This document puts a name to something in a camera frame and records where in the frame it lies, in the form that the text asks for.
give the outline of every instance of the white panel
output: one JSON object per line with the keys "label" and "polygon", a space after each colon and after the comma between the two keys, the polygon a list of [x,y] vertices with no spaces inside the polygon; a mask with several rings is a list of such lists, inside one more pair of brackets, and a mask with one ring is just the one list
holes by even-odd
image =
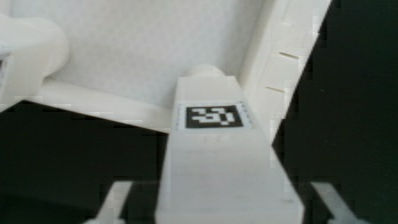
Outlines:
{"label": "white panel", "polygon": [[12,0],[16,17],[51,19],[71,40],[53,78],[163,107],[197,64],[238,75],[263,0]]}
{"label": "white panel", "polygon": [[282,92],[295,88],[300,78],[298,60],[281,54],[273,55],[266,62],[263,74],[261,87],[270,87]]}
{"label": "white panel", "polygon": [[266,87],[256,90],[256,100],[252,102],[252,110],[257,114],[257,120],[265,129],[265,135],[273,141],[279,125],[286,116],[289,98],[288,94]]}

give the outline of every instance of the white support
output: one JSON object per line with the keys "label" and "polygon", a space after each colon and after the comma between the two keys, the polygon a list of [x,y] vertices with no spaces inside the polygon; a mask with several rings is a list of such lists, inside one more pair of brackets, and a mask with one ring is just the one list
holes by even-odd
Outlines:
{"label": "white support", "polygon": [[234,77],[179,78],[156,223],[300,224],[302,213]]}
{"label": "white support", "polygon": [[114,183],[96,219],[89,220],[85,224],[124,224],[124,220],[119,219],[119,216],[131,186],[131,181],[117,181]]}
{"label": "white support", "polygon": [[311,184],[334,216],[334,219],[329,220],[329,224],[369,224],[364,220],[357,219],[332,185],[316,182]]}

